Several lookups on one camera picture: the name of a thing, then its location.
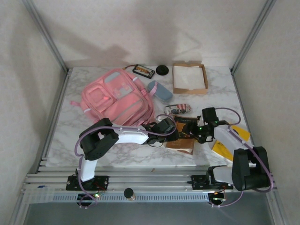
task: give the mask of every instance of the white tissue paper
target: white tissue paper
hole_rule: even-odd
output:
[[[201,67],[173,66],[173,82],[175,88],[205,89],[203,70]]]

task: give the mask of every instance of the metal bracket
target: metal bracket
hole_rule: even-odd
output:
[[[192,175],[191,181],[187,182],[192,184],[193,191],[195,190],[232,190],[233,186],[224,182],[211,182],[207,179],[206,175]]]
[[[82,182],[86,191],[106,191],[108,187],[108,176],[95,176],[93,179]],[[66,185],[67,191],[81,191],[77,175],[69,176]]]

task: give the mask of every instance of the book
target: book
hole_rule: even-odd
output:
[[[168,142],[166,144],[167,149],[183,152],[192,155],[194,150],[194,137],[190,134],[185,134],[182,132],[184,125],[189,122],[197,122],[197,118],[174,116],[176,122],[176,128],[179,132],[179,139],[174,142]]]
[[[248,131],[236,125],[233,125],[232,129],[235,130],[239,134],[239,136],[243,138],[246,142],[249,140],[250,133]],[[233,161],[233,154],[231,154],[231,152],[220,141],[216,140],[216,143],[212,147],[212,150],[215,153],[229,159],[230,161]]]

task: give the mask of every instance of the pink backpack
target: pink backpack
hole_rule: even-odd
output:
[[[126,126],[147,124],[154,119],[152,99],[139,78],[123,69],[113,69],[90,83],[81,93],[82,108],[94,123],[109,118]]]

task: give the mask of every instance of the yellow object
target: yellow object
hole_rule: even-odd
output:
[[[249,140],[250,133],[248,131],[246,131],[236,125],[233,125],[232,129],[235,130],[236,132],[238,132],[238,134],[241,136],[241,138],[243,138],[245,141]],[[231,152],[218,140],[216,141],[214,147],[212,147],[212,150],[215,153],[229,159],[230,161],[233,161],[233,155],[231,154]]]

